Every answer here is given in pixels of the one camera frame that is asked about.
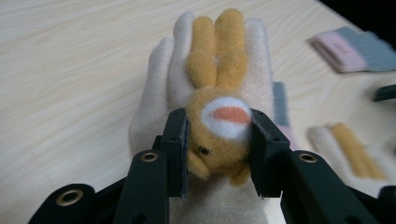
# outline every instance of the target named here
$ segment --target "black eye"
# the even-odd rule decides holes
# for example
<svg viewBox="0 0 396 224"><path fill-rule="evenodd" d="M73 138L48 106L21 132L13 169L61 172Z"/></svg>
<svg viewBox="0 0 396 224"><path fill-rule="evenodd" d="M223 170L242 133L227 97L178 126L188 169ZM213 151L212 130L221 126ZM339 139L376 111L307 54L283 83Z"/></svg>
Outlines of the black eye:
<svg viewBox="0 0 396 224"><path fill-rule="evenodd" d="M207 149L205 147L198 147L198 151L200 151L204 155L208 155L209 154L209 149Z"/></svg>

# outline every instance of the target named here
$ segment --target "pink fabric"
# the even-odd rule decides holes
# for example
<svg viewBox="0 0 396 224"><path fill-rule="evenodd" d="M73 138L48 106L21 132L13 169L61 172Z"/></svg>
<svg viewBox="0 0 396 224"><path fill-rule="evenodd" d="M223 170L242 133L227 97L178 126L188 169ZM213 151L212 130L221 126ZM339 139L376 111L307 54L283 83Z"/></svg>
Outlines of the pink fabric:
<svg viewBox="0 0 396 224"><path fill-rule="evenodd" d="M292 151L295 150L299 150L299 148L297 148L297 144L296 144L296 140L294 139L294 136L291 132L290 127L287 126L283 126L283 125L277 125L277 128L283 133L285 134L285 136L289 139L290 141L290 149Z"/></svg>
<svg viewBox="0 0 396 224"><path fill-rule="evenodd" d="M359 52L334 31L316 35L313 46L338 72L358 72L367 68L367 62Z"/></svg>

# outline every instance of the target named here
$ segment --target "wood grain surface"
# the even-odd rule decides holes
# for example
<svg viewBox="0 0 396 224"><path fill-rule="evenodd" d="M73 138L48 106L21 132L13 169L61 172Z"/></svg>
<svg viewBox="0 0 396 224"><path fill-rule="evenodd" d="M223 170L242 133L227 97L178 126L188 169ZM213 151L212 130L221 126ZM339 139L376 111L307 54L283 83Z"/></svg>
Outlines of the wood grain surface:
<svg viewBox="0 0 396 224"><path fill-rule="evenodd" d="M266 25L301 149L307 128L338 121L363 144L396 145L394 101L371 102L396 73L335 74L307 40L350 23L316 1L0 1L0 223L28 222L62 186L125 177L150 52L183 12L229 7Z"/></svg>

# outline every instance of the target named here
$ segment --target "screw hole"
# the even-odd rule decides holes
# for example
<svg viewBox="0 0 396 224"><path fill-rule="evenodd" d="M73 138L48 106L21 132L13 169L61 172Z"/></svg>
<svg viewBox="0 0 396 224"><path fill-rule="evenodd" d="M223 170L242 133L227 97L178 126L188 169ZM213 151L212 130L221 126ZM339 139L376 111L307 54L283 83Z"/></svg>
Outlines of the screw hole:
<svg viewBox="0 0 396 224"><path fill-rule="evenodd" d="M158 159L158 155L156 153L149 152L144 154L140 159L147 162L156 161Z"/></svg>
<svg viewBox="0 0 396 224"><path fill-rule="evenodd" d="M141 224L146 221L146 216L143 213L133 214L131 216L131 224Z"/></svg>
<svg viewBox="0 0 396 224"><path fill-rule="evenodd" d="M306 161L306 162L314 163L314 162L318 161L316 157L311 156L311 155L306 154L306 153L300 154L298 157L300 158L300 160Z"/></svg>
<svg viewBox="0 0 396 224"><path fill-rule="evenodd" d="M347 224L361 224L361 221L356 217L346 217L345 221Z"/></svg>
<svg viewBox="0 0 396 224"><path fill-rule="evenodd" d="M61 194L57 199L56 203L59 206L65 207L78 202L84 193L81 189L70 189Z"/></svg>

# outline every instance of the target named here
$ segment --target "yellow plush toy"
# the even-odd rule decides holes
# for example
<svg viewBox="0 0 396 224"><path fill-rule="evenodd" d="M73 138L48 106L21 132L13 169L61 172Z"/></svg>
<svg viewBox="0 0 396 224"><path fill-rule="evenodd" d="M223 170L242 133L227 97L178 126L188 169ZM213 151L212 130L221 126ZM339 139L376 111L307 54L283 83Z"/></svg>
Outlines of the yellow plush toy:
<svg viewBox="0 0 396 224"><path fill-rule="evenodd" d="M238 10L224 11L215 25L208 17L194 21L187 70L197 90L186 107L187 155L189 171L202 179L226 174L234 186L248 180L251 111L238 94L247 66Z"/></svg>

